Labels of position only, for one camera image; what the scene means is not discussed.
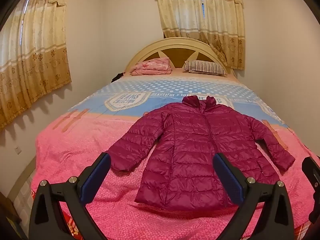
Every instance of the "floral curtain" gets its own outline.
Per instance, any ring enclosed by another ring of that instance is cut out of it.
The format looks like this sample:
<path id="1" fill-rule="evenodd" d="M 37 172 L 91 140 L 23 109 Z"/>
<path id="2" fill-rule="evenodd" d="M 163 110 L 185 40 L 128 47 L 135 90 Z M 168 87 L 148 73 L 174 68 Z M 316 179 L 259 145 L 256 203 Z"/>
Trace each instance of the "floral curtain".
<path id="1" fill-rule="evenodd" d="M 157 0 L 166 37 L 209 44 L 227 67 L 243 70 L 245 37 L 242 0 Z"/>
<path id="2" fill-rule="evenodd" d="M 0 129 L 71 82 L 66 0 L 21 0 L 0 32 Z"/>

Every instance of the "blue gripper pad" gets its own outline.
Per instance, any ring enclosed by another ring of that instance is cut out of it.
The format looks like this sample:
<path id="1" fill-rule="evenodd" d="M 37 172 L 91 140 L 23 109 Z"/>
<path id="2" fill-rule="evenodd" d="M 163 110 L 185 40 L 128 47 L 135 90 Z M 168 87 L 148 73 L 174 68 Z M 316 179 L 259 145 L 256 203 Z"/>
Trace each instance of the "blue gripper pad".
<path id="1" fill-rule="evenodd" d="M 86 205 L 93 201 L 102 182 L 108 174 L 110 167 L 111 157 L 106 153 L 102 153 L 99 158 L 90 167 L 88 167 L 91 174 L 81 185 L 80 200 L 83 205 Z"/>
<path id="2" fill-rule="evenodd" d="M 220 154 L 214 155 L 213 168 L 231 201 L 236 205 L 241 205 L 244 201 L 244 189 Z"/>

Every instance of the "metal screw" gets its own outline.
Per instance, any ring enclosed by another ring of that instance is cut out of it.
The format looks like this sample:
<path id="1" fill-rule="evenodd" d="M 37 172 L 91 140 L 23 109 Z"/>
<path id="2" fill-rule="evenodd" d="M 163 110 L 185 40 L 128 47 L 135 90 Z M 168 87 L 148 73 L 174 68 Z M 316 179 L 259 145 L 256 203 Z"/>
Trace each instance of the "metal screw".
<path id="1" fill-rule="evenodd" d="M 75 183 L 77 181 L 77 177 L 70 177 L 69 182 L 70 183 Z"/>
<path id="2" fill-rule="evenodd" d="M 284 183 L 283 183 L 283 181 L 281 181 L 281 180 L 279 180 L 279 181 L 277 182 L 277 184 L 278 184 L 279 187 L 283 187 L 283 186 L 284 186 Z"/>
<path id="3" fill-rule="evenodd" d="M 45 186 L 45 185 L 47 185 L 47 181 L 46 181 L 46 180 L 43 180 L 43 181 L 40 182 L 40 186 L 43 187 L 43 186 Z"/>
<path id="4" fill-rule="evenodd" d="M 247 178 L 247 181 L 248 181 L 250 184 L 256 183 L 256 180 L 255 180 L 253 177 Z"/>

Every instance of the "tiled floor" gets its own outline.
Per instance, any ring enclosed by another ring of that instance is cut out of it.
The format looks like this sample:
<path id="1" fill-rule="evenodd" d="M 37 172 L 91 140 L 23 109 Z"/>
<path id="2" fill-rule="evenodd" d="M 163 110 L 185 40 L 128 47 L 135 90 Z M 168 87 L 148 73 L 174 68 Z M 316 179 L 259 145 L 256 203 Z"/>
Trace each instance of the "tiled floor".
<path id="1" fill-rule="evenodd" d="M 27 181 L 23 184 L 20 192 L 18 193 L 16 199 L 13 202 L 13 205 L 21 218 L 20 226 L 22 227 L 23 231 L 25 232 L 26 236 L 28 236 L 29 232 L 29 221 L 30 221 L 30 214 L 31 208 L 33 204 L 33 198 L 31 196 L 31 181 L 35 174 L 36 170 L 32 172 L 30 177 Z"/>

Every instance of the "jacket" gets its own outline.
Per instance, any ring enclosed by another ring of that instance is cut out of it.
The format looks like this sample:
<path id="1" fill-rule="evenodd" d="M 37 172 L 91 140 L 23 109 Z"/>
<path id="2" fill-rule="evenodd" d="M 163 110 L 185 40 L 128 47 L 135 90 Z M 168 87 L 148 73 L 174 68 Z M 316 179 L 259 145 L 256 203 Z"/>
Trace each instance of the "jacket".
<path id="1" fill-rule="evenodd" d="M 223 153 L 246 177 L 275 183 L 279 176 L 257 149 L 264 140 L 281 171 L 295 161 L 272 132 L 253 117 L 216 104 L 214 97 L 184 97 L 140 118 L 107 151 L 118 171 L 132 171 L 159 139 L 143 171 L 135 202 L 166 210 L 218 210 L 233 204 L 213 170 Z"/>

